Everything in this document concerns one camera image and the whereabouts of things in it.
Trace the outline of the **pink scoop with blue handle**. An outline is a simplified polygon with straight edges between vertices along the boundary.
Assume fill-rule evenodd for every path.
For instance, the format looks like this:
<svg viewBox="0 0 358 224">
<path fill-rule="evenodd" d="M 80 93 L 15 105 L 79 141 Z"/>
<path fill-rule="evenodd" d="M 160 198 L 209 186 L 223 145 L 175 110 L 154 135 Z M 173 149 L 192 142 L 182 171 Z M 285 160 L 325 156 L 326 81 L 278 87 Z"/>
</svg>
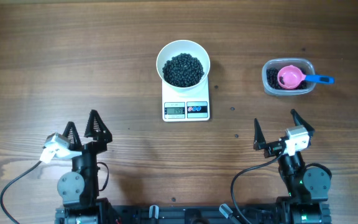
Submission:
<svg viewBox="0 0 358 224">
<path fill-rule="evenodd" d="M 332 85 L 335 79 L 324 75 L 305 75 L 298 67 L 289 65 L 278 71 L 277 81 L 282 88 L 293 90 L 297 88 L 301 82 Z"/>
</svg>

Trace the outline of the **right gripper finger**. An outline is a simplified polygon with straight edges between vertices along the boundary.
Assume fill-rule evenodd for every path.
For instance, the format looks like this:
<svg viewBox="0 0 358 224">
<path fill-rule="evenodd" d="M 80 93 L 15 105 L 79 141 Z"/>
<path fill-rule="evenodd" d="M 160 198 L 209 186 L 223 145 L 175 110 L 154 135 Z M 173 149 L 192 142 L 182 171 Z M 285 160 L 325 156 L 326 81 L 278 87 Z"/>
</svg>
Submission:
<svg viewBox="0 0 358 224">
<path fill-rule="evenodd" d="M 309 124 L 307 123 L 297 112 L 295 109 L 292 109 L 290 111 L 291 115 L 293 116 L 293 120 L 294 120 L 294 123 L 296 126 L 304 126 L 305 129 L 307 130 L 308 132 L 308 135 L 310 137 L 313 137 L 314 135 L 314 132 L 315 132 L 315 129 Z"/>
<path fill-rule="evenodd" d="M 254 149 L 256 151 L 265 149 L 266 147 L 266 140 L 264 138 L 262 129 L 260 127 L 259 121 L 257 118 L 254 119 Z"/>
</svg>

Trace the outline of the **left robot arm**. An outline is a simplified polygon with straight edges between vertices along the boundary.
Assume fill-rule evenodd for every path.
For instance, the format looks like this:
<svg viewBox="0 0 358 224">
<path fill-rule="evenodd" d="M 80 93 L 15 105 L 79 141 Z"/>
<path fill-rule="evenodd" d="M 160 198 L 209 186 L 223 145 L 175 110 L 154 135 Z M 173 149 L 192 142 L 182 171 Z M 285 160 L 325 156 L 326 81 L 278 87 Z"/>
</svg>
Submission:
<svg viewBox="0 0 358 224">
<path fill-rule="evenodd" d="M 54 223 L 118 223 L 119 218 L 108 199 L 98 197 L 107 184 L 99 187 L 97 155 L 108 150 L 111 132 L 99 113 L 91 110 L 85 130 L 85 137 L 92 138 L 91 142 L 81 143 L 73 122 L 67 124 L 63 135 L 69 138 L 70 151 L 78 155 L 71 159 L 71 171 L 58 181 L 57 191 L 63 199 L 63 207 L 56 209 Z"/>
</svg>

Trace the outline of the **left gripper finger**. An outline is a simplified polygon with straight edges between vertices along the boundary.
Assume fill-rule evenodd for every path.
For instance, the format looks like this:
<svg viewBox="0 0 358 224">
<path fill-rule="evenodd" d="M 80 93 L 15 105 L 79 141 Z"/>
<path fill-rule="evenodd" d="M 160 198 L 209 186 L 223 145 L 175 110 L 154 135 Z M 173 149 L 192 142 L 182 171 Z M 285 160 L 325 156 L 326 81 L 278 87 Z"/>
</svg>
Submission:
<svg viewBox="0 0 358 224">
<path fill-rule="evenodd" d="M 79 134 L 76 130 L 74 122 L 69 121 L 66 125 L 66 128 L 63 132 L 63 136 L 69 140 L 69 150 L 80 150 L 82 143 L 79 137 Z"/>
<path fill-rule="evenodd" d="M 112 134 L 96 110 L 91 110 L 89 113 L 84 137 L 106 144 L 112 142 Z"/>
</svg>

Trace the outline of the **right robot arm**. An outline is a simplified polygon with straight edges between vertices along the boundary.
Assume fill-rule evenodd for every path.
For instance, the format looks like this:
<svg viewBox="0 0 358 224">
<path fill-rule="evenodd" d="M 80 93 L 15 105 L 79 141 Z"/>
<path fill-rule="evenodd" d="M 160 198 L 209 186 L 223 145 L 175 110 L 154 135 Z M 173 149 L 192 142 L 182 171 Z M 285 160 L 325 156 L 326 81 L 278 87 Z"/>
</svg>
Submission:
<svg viewBox="0 0 358 224">
<path fill-rule="evenodd" d="M 290 111 L 294 127 L 274 142 L 267 142 L 257 119 L 254 120 L 254 149 L 263 150 L 264 157 L 275 157 L 278 172 L 288 191 L 278 197 L 272 211 L 273 223 L 332 222 L 328 201 L 332 172 L 318 163 L 306 164 L 301 151 L 311 146 L 315 129 L 294 109 Z"/>
</svg>

